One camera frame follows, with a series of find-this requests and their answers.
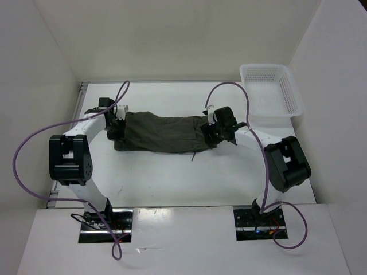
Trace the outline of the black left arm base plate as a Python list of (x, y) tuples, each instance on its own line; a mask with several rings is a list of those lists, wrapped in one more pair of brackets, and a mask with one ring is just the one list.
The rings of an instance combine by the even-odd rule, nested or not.
[[(113, 243), (114, 239), (107, 227), (95, 213), (71, 214), (81, 224), (78, 243)], [(106, 221), (119, 243), (131, 243), (133, 209), (117, 210), (112, 213), (111, 220)]]

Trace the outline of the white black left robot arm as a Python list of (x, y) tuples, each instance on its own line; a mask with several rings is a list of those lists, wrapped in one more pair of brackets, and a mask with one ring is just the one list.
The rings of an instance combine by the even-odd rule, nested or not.
[(102, 229), (110, 228), (115, 218), (109, 199), (92, 179), (89, 145), (102, 131), (111, 140), (124, 140), (127, 112), (127, 105), (101, 97), (98, 106), (88, 109), (72, 129), (49, 140), (50, 177), (69, 188), (84, 205), (87, 217)]

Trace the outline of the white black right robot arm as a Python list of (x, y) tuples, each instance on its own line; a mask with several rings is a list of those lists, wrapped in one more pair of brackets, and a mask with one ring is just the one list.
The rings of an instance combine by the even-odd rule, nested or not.
[(264, 158), (266, 186), (252, 202), (251, 217), (257, 225), (265, 225), (280, 206), (283, 194), (311, 176), (298, 139), (270, 135), (246, 122), (239, 123), (230, 107), (216, 109), (210, 105), (203, 114), (208, 121), (201, 126), (201, 131), (209, 147), (215, 148), (225, 140), (258, 152)]

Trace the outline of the olive green shorts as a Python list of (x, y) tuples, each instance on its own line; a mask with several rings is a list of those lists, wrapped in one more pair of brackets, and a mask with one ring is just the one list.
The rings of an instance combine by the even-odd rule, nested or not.
[(151, 112), (128, 112), (124, 139), (114, 141), (117, 151), (163, 154), (199, 153), (211, 149), (201, 126), (205, 116), (160, 117)]

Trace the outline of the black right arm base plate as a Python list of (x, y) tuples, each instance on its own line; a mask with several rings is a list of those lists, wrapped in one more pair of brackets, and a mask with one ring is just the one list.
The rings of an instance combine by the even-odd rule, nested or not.
[(254, 241), (273, 239), (288, 239), (286, 223), (281, 208), (277, 208), (265, 219), (256, 220), (252, 210), (247, 207), (235, 207), (233, 216), (237, 241)]

